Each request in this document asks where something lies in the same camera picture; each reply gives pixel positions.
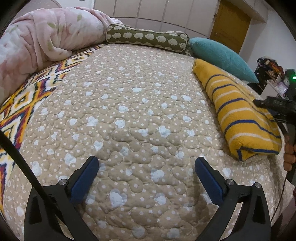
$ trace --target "hand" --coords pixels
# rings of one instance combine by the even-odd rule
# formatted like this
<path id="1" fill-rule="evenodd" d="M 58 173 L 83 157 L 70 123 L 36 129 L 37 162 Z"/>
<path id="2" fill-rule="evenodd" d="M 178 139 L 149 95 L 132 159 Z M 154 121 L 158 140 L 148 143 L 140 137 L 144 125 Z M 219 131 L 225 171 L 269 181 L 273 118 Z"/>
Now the hand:
<path id="1" fill-rule="evenodd" d="M 292 164 L 296 162 L 296 156 L 294 152 L 296 151 L 296 145 L 293 146 L 289 144 L 289 137 L 285 136 L 285 154 L 284 154 L 284 169 L 289 172 L 292 170 Z"/>

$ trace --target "beige polka dot bedspread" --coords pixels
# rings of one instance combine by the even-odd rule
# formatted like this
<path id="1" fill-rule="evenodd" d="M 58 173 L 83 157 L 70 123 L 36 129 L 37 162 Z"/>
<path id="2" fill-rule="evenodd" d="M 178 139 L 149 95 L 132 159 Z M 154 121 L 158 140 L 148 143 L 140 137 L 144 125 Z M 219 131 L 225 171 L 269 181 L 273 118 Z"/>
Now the beige polka dot bedspread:
<path id="1" fill-rule="evenodd" d="M 194 172 L 199 156 L 238 184 L 260 182 L 273 215 L 285 176 L 283 151 L 234 160 L 193 62 L 151 47 L 104 46 L 72 70 L 31 119 L 21 154 L 42 185 L 68 178 L 90 155 L 99 158 L 79 207 L 99 240 L 195 240 L 217 210 Z M 4 210 L 21 240 L 30 190 L 15 166 Z M 287 183 L 280 212 L 292 191 Z"/>

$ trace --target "white stripe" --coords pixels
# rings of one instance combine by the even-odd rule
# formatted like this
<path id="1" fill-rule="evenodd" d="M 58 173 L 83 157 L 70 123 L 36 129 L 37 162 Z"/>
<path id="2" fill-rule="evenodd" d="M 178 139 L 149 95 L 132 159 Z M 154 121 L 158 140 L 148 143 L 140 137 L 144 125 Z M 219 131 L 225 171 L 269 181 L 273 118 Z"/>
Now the white stripe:
<path id="1" fill-rule="evenodd" d="M 245 108 L 240 108 L 240 109 L 234 109 L 234 110 L 231 110 L 231 111 L 227 112 L 226 115 L 222 118 L 222 120 L 221 120 L 221 122 L 220 122 L 220 125 L 222 125 L 223 121 L 225 121 L 226 117 L 228 117 L 230 114 L 235 113 L 235 112 L 239 112 L 239 111 L 245 111 L 245 110 L 252 111 L 252 112 L 257 116 L 257 118 L 258 118 L 259 120 L 261 120 L 262 122 L 264 122 L 266 125 L 270 126 L 270 124 L 269 124 L 268 122 L 266 122 L 264 119 L 260 118 L 260 116 L 256 113 L 256 111 L 254 111 L 254 110 L 251 109 L 251 108 L 247 108 L 247 107 L 245 107 Z M 277 127 L 273 128 L 273 127 L 270 126 L 270 128 L 271 128 L 273 131 L 278 130 Z"/>
<path id="2" fill-rule="evenodd" d="M 214 104 L 216 104 L 216 102 L 217 102 L 218 99 L 222 98 L 223 96 L 226 96 L 226 95 L 229 95 L 229 94 L 231 94 L 231 93 L 234 93 L 234 92 L 237 92 L 237 93 L 239 93 L 239 94 L 241 93 L 240 91 L 237 91 L 237 90 L 229 91 L 229 92 L 223 93 L 223 94 L 219 95 L 219 96 L 216 98 Z"/>
<path id="3" fill-rule="evenodd" d="M 262 136 L 259 136 L 259 135 L 254 134 L 254 133 L 238 133 L 238 134 L 234 135 L 234 136 L 228 141 L 228 145 L 230 146 L 230 145 L 231 145 L 231 142 L 232 142 L 234 139 L 236 139 L 236 138 L 238 138 L 238 137 L 243 137 L 243 136 L 256 137 L 256 138 L 259 138 L 259 139 L 261 139 L 261 140 L 263 140 L 263 141 L 269 141 L 269 142 L 275 143 L 275 144 L 277 144 L 277 145 L 279 145 L 279 146 L 281 145 L 280 142 L 277 142 L 277 141 L 274 141 L 274 140 L 271 140 L 271 139 L 267 139 L 267 138 L 263 138 Z"/>
<path id="4" fill-rule="evenodd" d="M 219 82 L 222 82 L 222 81 L 226 81 L 226 80 L 230 81 L 230 79 L 216 80 L 216 81 L 212 82 L 212 83 L 209 85 L 209 88 L 211 88 L 212 85 L 214 85 L 214 84 L 216 84 L 216 83 L 219 83 Z"/>
<path id="5" fill-rule="evenodd" d="M 251 109 L 245 107 L 245 108 L 240 108 L 240 109 L 235 109 L 235 110 L 231 110 L 231 111 L 229 111 L 229 112 L 228 112 L 228 113 L 222 118 L 222 120 L 221 120 L 221 122 L 220 122 L 220 125 L 223 124 L 223 122 L 225 121 L 225 119 L 226 119 L 230 114 L 235 113 L 235 112 L 239 112 L 239 111 L 244 111 L 244 110 L 251 110 Z"/>

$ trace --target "pink blanket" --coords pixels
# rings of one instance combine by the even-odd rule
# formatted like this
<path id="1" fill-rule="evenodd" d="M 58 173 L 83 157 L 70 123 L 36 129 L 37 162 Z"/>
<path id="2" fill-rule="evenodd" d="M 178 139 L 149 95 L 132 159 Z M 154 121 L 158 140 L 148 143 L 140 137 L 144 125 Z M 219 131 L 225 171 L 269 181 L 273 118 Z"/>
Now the pink blanket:
<path id="1" fill-rule="evenodd" d="M 33 72 L 103 42 L 111 23 L 121 22 L 83 7 L 38 9 L 15 19 L 0 39 L 0 104 Z"/>

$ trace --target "rolled towel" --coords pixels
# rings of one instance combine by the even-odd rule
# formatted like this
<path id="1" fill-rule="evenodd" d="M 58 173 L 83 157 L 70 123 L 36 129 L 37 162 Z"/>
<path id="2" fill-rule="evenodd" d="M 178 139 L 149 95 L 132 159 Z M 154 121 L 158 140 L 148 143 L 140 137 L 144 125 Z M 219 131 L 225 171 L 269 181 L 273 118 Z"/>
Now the rolled towel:
<path id="1" fill-rule="evenodd" d="M 240 161 L 279 154 L 281 134 L 273 116 L 253 104 L 255 97 L 216 66 L 196 59 L 193 72 L 215 106 L 231 154 Z"/>

